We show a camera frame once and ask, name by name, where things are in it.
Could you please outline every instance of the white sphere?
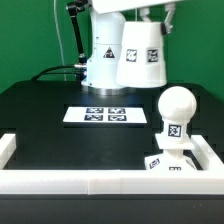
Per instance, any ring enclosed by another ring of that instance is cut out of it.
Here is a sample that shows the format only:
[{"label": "white sphere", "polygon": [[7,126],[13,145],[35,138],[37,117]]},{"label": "white sphere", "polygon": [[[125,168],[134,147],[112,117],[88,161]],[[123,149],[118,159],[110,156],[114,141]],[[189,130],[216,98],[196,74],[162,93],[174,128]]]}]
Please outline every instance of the white sphere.
[{"label": "white sphere", "polygon": [[158,106],[163,120],[188,123],[196,111],[197,102],[188,89],[176,86],[161,95]]}]

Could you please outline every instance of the white cylinder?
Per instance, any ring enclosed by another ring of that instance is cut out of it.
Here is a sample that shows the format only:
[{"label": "white cylinder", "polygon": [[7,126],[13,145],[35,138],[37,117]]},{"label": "white cylinder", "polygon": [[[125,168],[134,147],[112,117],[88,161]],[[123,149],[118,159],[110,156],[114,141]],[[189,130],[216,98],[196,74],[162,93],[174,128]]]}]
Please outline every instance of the white cylinder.
[{"label": "white cylinder", "polygon": [[117,83],[136,88],[167,83],[161,23],[125,23]]},{"label": "white cylinder", "polygon": [[93,49],[87,61],[87,79],[83,85],[97,89],[120,89],[116,82],[125,23],[119,12],[98,14],[91,10]]}]

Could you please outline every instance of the black table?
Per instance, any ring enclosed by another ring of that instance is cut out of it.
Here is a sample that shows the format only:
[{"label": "black table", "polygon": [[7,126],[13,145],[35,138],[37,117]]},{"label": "black table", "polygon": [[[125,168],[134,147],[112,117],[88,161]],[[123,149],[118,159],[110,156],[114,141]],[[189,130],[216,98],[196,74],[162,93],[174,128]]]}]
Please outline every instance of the black table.
[{"label": "black table", "polygon": [[[196,84],[188,134],[202,135],[224,161],[224,104]],[[81,91],[79,83],[24,81],[0,95],[0,132],[16,133],[17,149],[5,169],[144,170],[144,157],[160,153],[155,133],[163,122],[162,88],[122,96]],[[142,107],[147,124],[64,123],[69,106]],[[223,196],[208,195],[0,195],[2,223],[222,223]]]}]

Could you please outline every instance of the green wall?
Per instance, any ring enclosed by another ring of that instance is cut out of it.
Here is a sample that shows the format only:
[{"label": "green wall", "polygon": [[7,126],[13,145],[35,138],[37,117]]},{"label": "green wall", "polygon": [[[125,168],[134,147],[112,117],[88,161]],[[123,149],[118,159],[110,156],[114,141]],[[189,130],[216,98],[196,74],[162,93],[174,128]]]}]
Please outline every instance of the green wall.
[{"label": "green wall", "polygon": [[[59,25],[66,64],[77,62],[70,18],[71,0],[58,0]],[[53,0],[0,0],[0,91],[28,80],[41,70],[61,65],[53,14]],[[152,8],[154,20],[164,18],[164,8]],[[224,1],[185,0],[177,3],[174,30],[165,37],[169,82],[204,86],[224,101]],[[126,12],[133,19],[133,12]],[[79,16],[86,54],[91,54],[88,12]]]}]

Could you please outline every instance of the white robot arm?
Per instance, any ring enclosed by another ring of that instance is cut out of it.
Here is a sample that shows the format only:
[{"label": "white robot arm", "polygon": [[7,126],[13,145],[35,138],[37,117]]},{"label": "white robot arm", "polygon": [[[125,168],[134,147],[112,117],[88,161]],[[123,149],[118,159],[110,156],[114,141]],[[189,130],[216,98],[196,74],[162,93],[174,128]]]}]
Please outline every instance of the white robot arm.
[{"label": "white robot arm", "polygon": [[[89,7],[93,33],[92,56],[87,60],[83,89],[118,95],[125,87],[165,85],[162,36],[171,32],[174,3],[178,1],[182,0],[75,0],[77,10]],[[154,23],[148,18],[147,8],[161,4],[165,4],[167,18],[164,23]],[[140,9],[143,21],[127,22],[120,13],[136,8]]]},{"label": "white robot arm", "polygon": [[98,13],[109,13],[164,5],[178,1],[182,0],[92,0],[92,4]]}]

